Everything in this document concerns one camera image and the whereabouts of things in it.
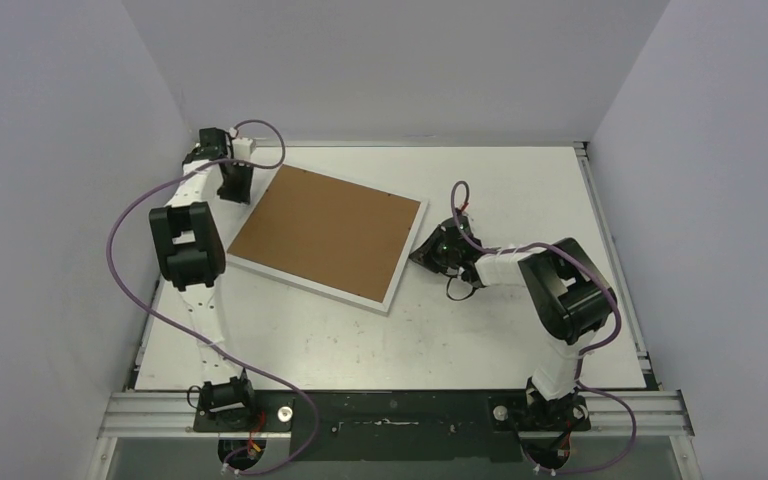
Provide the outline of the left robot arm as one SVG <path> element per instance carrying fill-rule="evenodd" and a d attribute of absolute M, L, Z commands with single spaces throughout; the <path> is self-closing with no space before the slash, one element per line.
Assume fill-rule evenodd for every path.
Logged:
<path fill-rule="evenodd" d="M 257 423 L 259 405 L 246 370 L 221 354 L 227 331 L 218 298 L 226 252 L 209 201 L 251 202 L 253 168 L 225 162 L 235 157 L 234 138 L 220 128 L 204 128 L 185 157 L 188 177 L 166 205 L 149 212 L 149 225 L 163 278 L 177 290 L 197 334 L 201 383 L 197 417 L 219 428 L 242 431 Z"/>

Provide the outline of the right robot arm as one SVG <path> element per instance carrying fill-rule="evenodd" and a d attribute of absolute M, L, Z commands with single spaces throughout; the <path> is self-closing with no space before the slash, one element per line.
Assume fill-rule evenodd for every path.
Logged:
<path fill-rule="evenodd" d="M 491 286 L 525 288 L 545 331 L 545 344 L 526 383 L 523 423 L 544 431 L 581 425 L 586 407 L 578 381 L 585 351 L 614 314 L 617 299 L 575 239 L 535 251 L 485 248 L 466 217 L 458 215 L 440 223 L 409 258 L 473 291 Z"/>

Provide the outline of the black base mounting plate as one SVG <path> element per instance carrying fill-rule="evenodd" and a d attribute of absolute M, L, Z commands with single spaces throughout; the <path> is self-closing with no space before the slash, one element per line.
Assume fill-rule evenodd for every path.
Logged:
<path fill-rule="evenodd" d="M 197 409 L 193 431 L 216 433 L 220 455 L 254 472 L 294 462 L 518 462 L 523 453 L 559 451 L 591 428 L 585 399 L 557 406 L 518 390 L 314 391 L 309 400 L 261 390 L 249 410 Z"/>

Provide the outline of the aluminium rail front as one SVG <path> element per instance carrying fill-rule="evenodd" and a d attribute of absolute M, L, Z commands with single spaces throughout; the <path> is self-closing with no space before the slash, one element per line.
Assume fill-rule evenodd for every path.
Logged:
<path fill-rule="evenodd" d="M 633 410 L 641 436 L 689 436 L 695 431 L 684 397 L 679 391 L 615 391 Z M 619 402 L 584 393 L 590 413 L 591 436 L 625 434 L 630 417 Z M 193 429 L 195 410 L 182 392 L 124 392 L 113 394 L 107 404 L 100 438 L 219 438 L 219 433 Z"/>

